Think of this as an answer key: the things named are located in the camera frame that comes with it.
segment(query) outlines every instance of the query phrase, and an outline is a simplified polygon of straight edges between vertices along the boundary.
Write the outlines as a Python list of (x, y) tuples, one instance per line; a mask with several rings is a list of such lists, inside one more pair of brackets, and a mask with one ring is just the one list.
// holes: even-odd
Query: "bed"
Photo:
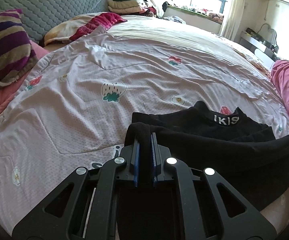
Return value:
[[(113, 158), (133, 112), (167, 114), (204, 101), (216, 112), (239, 107), (276, 138), (289, 134), (289, 115), (265, 68), (237, 44), (175, 22), (123, 19), (70, 44), (48, 45), (51, 52), (1, 106), (0, 225), (9, 234), (76, 167)], [(23, 24), (33, 41), (46, 34)], [(108, 97), (107, 86), (119, 96)], [(281, 232), (289, 188), (261, 213)]]

